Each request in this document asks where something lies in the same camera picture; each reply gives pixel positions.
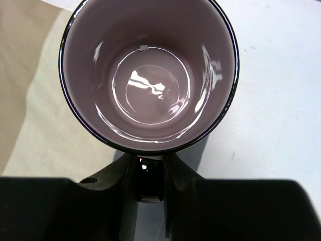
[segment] mug rim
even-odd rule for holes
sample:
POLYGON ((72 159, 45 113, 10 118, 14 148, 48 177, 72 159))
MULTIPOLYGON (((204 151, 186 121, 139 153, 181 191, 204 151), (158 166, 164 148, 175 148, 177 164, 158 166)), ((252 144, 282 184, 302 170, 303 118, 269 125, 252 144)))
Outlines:
POLYGON ((95 138, 97 138, 98 140, 100 140, 101 142, 103 142, 104 144, 115 148, 119 151, 125 152, 125 153, 130 153, 130 154, 135 154, 135 155, 142 155, 142 156, 161 156, 161 155, 165 155, 165 154, 170 154, 170 153, 174 153, 174 152, 178 152, 181 151, 185 148, 188 148, 194 144, 196 144, 197 142, 199 142, 200 140, 202 140, 203 138, 205 138, 210 132, 212 132, 217 125, 221 122, 221 120, 223 119, 223 117, 225 116, 225 114, 227 113, 228 109, 231 106, 232 100, 234 98, 235 92, 236 92, 236 87, 238 84, 238 80, 239 80, 239 72, 240 72, 240 60, 239 60, 239 50, 238 50, 238 45, 237 45, 237 41, 236 41, 236 36, 234 33, 234 30, 232 28, 232 25, 230 23, 230 21, 228 20, 226 14, 224 13, 224 11, 222 10, 222 8, 219 6, 219 4, 215 1, 215 0, 208 0, 212 6, 216 9, 216 11, 220 14, 221 18, 223 19, 231 40, 232 40, 232 44, 233 44, 233 53, 234 53, 234 65, 235 65, 235 70, 234 70, 234 76, 233 76, 233 82, 232 82, 232 87, 230 90, 230 94, 228 96, 228 99, 221 111, 221 113, 219 114, 219 116, 213 121, 213 123, 201 134, 199 134, 197 137, 195 137, 194 139, 180 145, 177 147, 173 147, 173 148, 169 148, 169 149, 165 149, 165 150, 159 150, 159 151, 146 151, 146 150, 137 150, 137 149, 132 149, 132 148, 128 148, 128 147, 124 147, 122 145, 119 145, 117 143, 114 143, 112 141, 110 141, 109 139, 103 137, 101 134, 99 134, 92 126, 90 126, 90 124, 88 124, 85 119, 81 116, 81 114, 78 112, 78 110, 76 109, 75 105, 73 104, 71 97, 68 93, 68 89, 67 89, 67 85, 66 85, 66 81, 65 81, 65 76, 64 76, 64 67, 63 67, 63 58, 64 58, 64 50, 65 50, 65 44, 66 44, 66 40, 70 31, 70 28, 72 27, 73 22, 75 21, 75 19, 78 16, 79 11, 86 5, 86 3, 89 0, 83 0, 78 7, 75 9, 75 11, 73 12, 72 16, 70 17, 70 19, 68 20, 67 26, 65 28, 65 31, 63 33, 62 36, 62 40, 61 40, 61 44, 60 44, 60 48, 59 48, 59 63, 58 63, 58 67, 59 67, 59 79, 60 79, 60 84, 65 96, 65 99, 68 103, 68 106, 70 108, 70 110, 72 111, 72 113, 74 114, 74 116, 77 118, 77 120, 81 123, 81 125, 89 132, 91 133, 95 138))

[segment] dark mug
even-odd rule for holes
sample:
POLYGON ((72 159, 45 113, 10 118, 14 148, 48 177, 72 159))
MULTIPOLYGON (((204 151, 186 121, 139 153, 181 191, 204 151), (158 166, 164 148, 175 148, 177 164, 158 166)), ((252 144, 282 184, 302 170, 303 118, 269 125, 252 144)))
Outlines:
POLYGON ((235 34, 213 0, 85 0, 59 53, 68 105, 97 139, 159 156, 208 135, 239 76, 235 34))

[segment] mug bottom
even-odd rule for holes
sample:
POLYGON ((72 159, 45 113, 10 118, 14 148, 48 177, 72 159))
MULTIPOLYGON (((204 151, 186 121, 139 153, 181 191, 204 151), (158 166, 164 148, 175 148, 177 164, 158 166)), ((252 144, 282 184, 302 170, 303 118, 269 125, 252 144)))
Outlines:
POLYGON ((185 113, 193 82, 182 56, 141 45, 117 63, 109 97, 118 114, 131 125, 164 127, 185 113))

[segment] mug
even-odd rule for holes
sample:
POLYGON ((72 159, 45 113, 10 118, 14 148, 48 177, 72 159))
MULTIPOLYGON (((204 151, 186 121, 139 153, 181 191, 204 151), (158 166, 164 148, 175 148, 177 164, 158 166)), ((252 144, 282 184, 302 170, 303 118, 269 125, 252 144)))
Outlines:
POLYGON ((239 52, 214 0, 84 0, 63 34, 59 75, 93 136, 159 156, 219 124, 235 94, 239 52))

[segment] beige cloth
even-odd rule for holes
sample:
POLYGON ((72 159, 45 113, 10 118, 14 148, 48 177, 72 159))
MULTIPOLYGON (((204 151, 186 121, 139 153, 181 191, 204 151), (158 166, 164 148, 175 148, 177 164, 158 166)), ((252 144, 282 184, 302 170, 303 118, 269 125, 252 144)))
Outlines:
POLYGON ((76 181, 112 161, 61 91, 58 50, 71 12, 40 0, 0 1, 0 174, 76 181))

